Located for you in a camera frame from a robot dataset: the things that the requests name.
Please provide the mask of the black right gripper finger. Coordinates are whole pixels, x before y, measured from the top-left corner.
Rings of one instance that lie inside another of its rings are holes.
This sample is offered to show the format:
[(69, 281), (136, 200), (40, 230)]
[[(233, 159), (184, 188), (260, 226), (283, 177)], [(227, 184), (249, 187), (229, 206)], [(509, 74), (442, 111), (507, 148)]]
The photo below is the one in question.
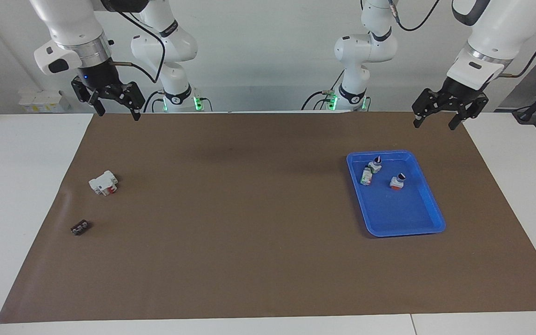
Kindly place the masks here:
[(141, 110), (146, 99), (143, 97), (136, 82), (113, 84), (111, 86), (111, 95), (115, 102), (129, 109), (134, 121), (140, 120)]
[(104, 108), (102, 102), (100, 102), (100, 94), (96, 89), (93, 91), (93, 93), (91, 93), (80, 78), (73, 78), (72, 88), (74, 89), (76, 97), (80, 102), (89, 104), (92, 108), (94, 108), (98, 116), (104, 116), (106, 109)]

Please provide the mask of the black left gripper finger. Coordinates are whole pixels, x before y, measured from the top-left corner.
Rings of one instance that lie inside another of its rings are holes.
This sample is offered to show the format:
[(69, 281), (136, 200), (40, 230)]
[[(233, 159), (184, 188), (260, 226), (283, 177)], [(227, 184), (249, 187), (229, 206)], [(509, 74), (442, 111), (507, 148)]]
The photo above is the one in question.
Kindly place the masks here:
[(448, 123), (449, 129), (454, 131), (463, 121), (478, 117), (488, 102), (489, 98), (485, 93), (480, 93), (469, 102), (454, 99), (451, 110), (455, 111), (456, 114)]
[(438, 113), (441, 111), (440, 104), (438, 103), (441, 95), (438, 92), (432, 90), (423, 90), (419, 97), (413, 102), (411, 108), (415, 115), (413, 125), (415, 128), (421, 127), (426, 117)]

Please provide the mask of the white power strip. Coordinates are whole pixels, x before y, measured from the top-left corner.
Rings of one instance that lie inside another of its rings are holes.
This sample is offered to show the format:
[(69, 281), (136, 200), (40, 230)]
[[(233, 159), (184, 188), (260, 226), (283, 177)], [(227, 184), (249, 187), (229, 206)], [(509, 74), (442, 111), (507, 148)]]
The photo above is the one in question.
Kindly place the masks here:
[(20, 92), (18, 105), (26, 113), (65, 113), (72, 110), (61, 91)]

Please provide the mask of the white circuit breaker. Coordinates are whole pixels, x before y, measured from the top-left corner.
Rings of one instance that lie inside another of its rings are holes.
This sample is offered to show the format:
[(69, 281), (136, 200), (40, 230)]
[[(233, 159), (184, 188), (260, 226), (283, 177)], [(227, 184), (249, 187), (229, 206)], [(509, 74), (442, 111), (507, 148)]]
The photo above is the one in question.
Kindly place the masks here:
[(98, 195), (108, 196), (117, 191), (118, 180), (110, 170), (88, 182), (91, 189)]

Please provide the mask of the blue plastic tray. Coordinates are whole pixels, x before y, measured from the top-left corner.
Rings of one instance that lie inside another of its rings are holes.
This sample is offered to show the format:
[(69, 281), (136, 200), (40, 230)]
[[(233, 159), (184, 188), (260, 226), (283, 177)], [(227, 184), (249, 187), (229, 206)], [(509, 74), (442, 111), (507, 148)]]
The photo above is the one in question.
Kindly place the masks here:
[[(365, 166), (378, 155), (382, 168), (371, 185), (360, 185)], [(441, 213), (415, 155), (408, 150), (360, 151), (346, 157), (364, 225), (375, 237), (438, 234), (445, 228)], [(393, 176), (407, 178), (400, 190), (389, 187)]]

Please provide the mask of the brown table mat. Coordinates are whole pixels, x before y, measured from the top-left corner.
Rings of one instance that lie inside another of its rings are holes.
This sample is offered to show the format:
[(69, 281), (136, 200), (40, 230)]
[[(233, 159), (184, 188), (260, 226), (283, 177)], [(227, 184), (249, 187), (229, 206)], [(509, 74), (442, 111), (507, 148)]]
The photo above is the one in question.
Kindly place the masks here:
[[(536, 250), (449, 119), (94, 117), (0, 323), (536, 310)], [(416, 156), (444, 232), (368, 233), (346, 157), (371, 150)]]

